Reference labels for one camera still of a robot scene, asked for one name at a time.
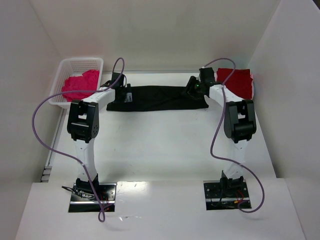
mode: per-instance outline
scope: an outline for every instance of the basket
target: basket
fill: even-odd
[[[84,72],[91,69],[98,70],[100,72],[98,84],[96,86],[96,89],[98,90],[100,88],[103,66],[104,61],[99,57],[73,57],[62,60],[55,75],[50,96],[61,93],[61,89],[65,85],[65,80],[69,77],[81,76]],[[71,105],[71,103],[67,102],[67,100],[62,96],[62,94],[50,98],[49,103],[52,105],[58,105],[64,109],[69,109]]]

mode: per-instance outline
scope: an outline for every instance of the cable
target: cable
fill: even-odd
[[[237,164],[239,166],[241,166],[242,168],[246,169],[248,172],[250,172],[254,177],[255,179],[257,180],[257,182],[259,183],[260,187],[261,187],[261,191],[262,191],[262,200],[259,204],[259,206],[257,206],[255,209],[253,210],[250,210],[250,211],[245,211],[243,209],[240,208],[241,204],[243,203],[246,203],[248,202],[249,200],[243,200],[241,202],[238,203],[237,205],[237,208],[241,211],[241,212],[244,212],[244,213],[247,213],[247,214],[250,214],[250,213],[254,213],[256,211],[258,211],[262,205],[264,204],[265,202],[265,189],[264,189],[264,186],[262,185],[260,179],[258,178],[258,176],[251,170],[249,169],[248,167],[246,167],[245,165],[241,164],[240,162],[236,161],[236,160],[232,160],[232,159],[229,159],[229,158],[226,158],[226,157],[221,157],[221,156],[217,156],[217,155],[214,155],[214,152],[213,152],[213,149],[214,149],[214,145],[215,145],[215,142],[216,142],[216,139],[217,139],[217,136],[218,136],[218,132],[220,130],[220,127],[222,125],[222,121],[224,120],[224,117],[225,117],[225,113],[226,113],[226,104],[227,104],[227,99],[226,99],[226,93],[225,93],[225,84],[226,82],[229,80],[229,78],[232,76],[232,74],[235,72],[236,70],[236,64],[233,60],[231,60],[230,58],[227,58],[227,57],[221,57],[221,58],[217,58],[209,63],[207,63],[206,65],[204,65],[204,67],[207,67],[209,66],[210,64],[213,64],[214,62],[217,62],[217,61],[220,61],[220,60],[228,60],[229,62],[231,62],[233,64],[233,70],[232,72],[226,77],[226,79],[222,82],[222,94],[223,94],[223,109],[222,109],[222,114],[221,114],[221,118],[220,118],[220,121],[219,121],[219,124],[218,124],[218,127],[216,128],[215,130],[215,133],[214,133],[214,136],[213,136],[213,139],[212,139],[212,143],[211,143],[211,147],[210,147],[210,154],[212,157],[214,157],[215,159],[219,159],[219,160],[224,160],[224,161],[228,161],[228,162],[231,162],[231,163],[234,163],[234,164]]]
[[[125,85],[123,85],[123,87],[126,87],[127,86],[127,77],[126,77],[126,75],[124,75],[124,78],[125,78]]]
[[[220,192],[220,199],[218,201],[218,203],[215,205],[215,207],[218,207],[220,204],[221,204],[221,200],[222,200],[222,196],[224,194],[224,191],[221,189],[221,192]]]
[[[117,65],[117,63],[118,63],[119,60],[122,60],[121,73],[120,73],[120,75],[118,76],[118,78],[114,81],[114,83],[111,84],[110,86],[108,86],[106,89],[104,89],[104,90],[72,90],[72,91],[65,91],[65,92],[56,93],[56,94],[54,94],[54,95],[51,95],[51,96],[47,97],[47,98],[44,99],[42,102],[40,102],[40,104],[35,108],[35,110],[34,110],[34,112],[33,112],[33,115],[32,115],[32,130],[33,130],[33,133],[34,133],[36,139],[37,139],[44,147],[46,147],[47,149],[51,150],[52,152],[55,152],[55,153],[57,153],[57,154],[64,155],[64,156],[69,157],[69,158],[72,158],[72,159],[76,160],[79,164],[82,165],[82,167],[83,167],[83,169],[84,169],[84,171],[85,171],[85,173],[86,173],[86,175],[87,175],[87,177],[88,177],[89,184],[90,184],[90,186],[91,186],[91,189],[92,189],[92,191],[93,191],[93,194],[94,194],[94,196],[95,196],[95,198],[96,198],[96,200],[97,200],[97,202],[98,202],[98,204],[99,204],[99,207],[100,207],[100,212],[99,212],[99,214],[98,214],[98,219],[99,219],[99,221],[100,221],[101,223],[103,223],[103,222],[106,220],[105,210],[104,210],[104,206],[102,205],[101,201],[99,200],[99,197],[98,197],[98,195],[97,195],[97,192],[96,192],[96,190],[95,190],[95,187],[94,187],[94,185],[93,185],[93,183],[92,183],[92,181],[91,181],[91,178],[90,178],[89,172],[88,172],[88,170],[87,170],[87,167],[86,167],[85,164],[84,164],[80,159],[78,159],[77,157],[72,156],[72,155],[70,155],[70,154],[67,154],[67,153],[65,153],[65,152],[62,152],[62,151],[58,151],[58,150],[56,150],[56,149],[53,149],[52,147],[50,147],[50,146],[48,146],[47,144],[45,144],[45,143],[40,139],[40,137],[39,137],[39,135],[38,135],[38,133],[37,133],[37,131],[36,131],[36,128],[35,128],[35,117],[36,117],[36,114],[37,114],[39,108],[40,108],[46,101],[48,101],[49,99],[52,99],[52,98],[54,98],[54,97],[56,97],[56,96],[58,96],[58,95],[71,94],[71,93],[93,93],[93,94],[94,94],[94,93],[102,93],[102,92],[106,92],[108,89],[112,88],[112,87],[119,81],[119,79],[121,78],[121,76],[122,76],[122,74],[123,74],[123,72],[124,72],[124,69],[125,69],[125,60],[124,60],[122,57],[119,57],[119,58],[115,61],[115,63],[114,63],[112,72],[115,71],[115,67],[116,67],[116,65]]]
[[[68,186],[61,186],[61,188],[63,188],[64,190],[67,190],[69,192],[72,192],[73,194],[75,193],[75,190],[71,187],[68,187]]]
[[[244,194],[243,194],[240,190],[238,190],[238,192],[239,192],[239,193],[241,194],[241,196],[242,196],[241,201],[243,201],[244,198],[245,198]]]

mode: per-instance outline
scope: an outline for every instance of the black fabric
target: black fabric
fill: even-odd
[[[161,110],[206,109],[205,99],[194,100],[182,95],[183,86],[133,86],[132,102],[111,102],[107,111],[148,112]]]

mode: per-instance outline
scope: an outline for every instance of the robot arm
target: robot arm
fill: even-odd
[[[110,84],[119,75],[114,72]],[[67,131],[74,140],[76,156],[85,164],[96,190],[99,188],[99,180],[95,166],[94,142],[99,132],[99,111],[104,109],[108,103],[115,101],[116,94],[123,97],[124,77],[122,75],[113,88],[106,90],[107,86],[103,86],[99,89],[102,92],[96,92],[83,100],[73,100],[70,105]],[[88,181],[84,168],[78,163],[78,176],[75,182],[77,190],[91,194],[92,189]]]
[[[241,164],[245,162],[245,153],[248,141],[256,132],[256,117],[252,100],[244,100],[222,85],[213,85],[209,89],[209,98],[224,106],[224,88],[226,97],[226,112],[224,116],[224,132],[231,141],[229,158]],[[238,179],[243,175],[243,168],[227,162],[224,174],[228,178]]]
[[[215,73],[211,67],[200,68],[198,77],[191,76],[184,94],[192,99],[202,99],[204,95],[224,106],[224,88],[226,109],[224,116],[224,133],[231,141],[229,158],[239,163],[245,162],[245,153],[248,141],[256,132],[255,107],[252,100],[238,97],[225,86],[215,81]],[[238,179],[243,175],[239,165],[228,162],[224,168],[228,178]]]

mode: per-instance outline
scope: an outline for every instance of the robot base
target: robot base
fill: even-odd
[[[116,188],[116,183],[100,183],[98,186],[98,196],[105,206],[105,212],[115,211]],[[100,212],[99,204],[94,196],[85,193],[84,195],[88,198],[80,197],[74,193],[71,194],[69,213]]]

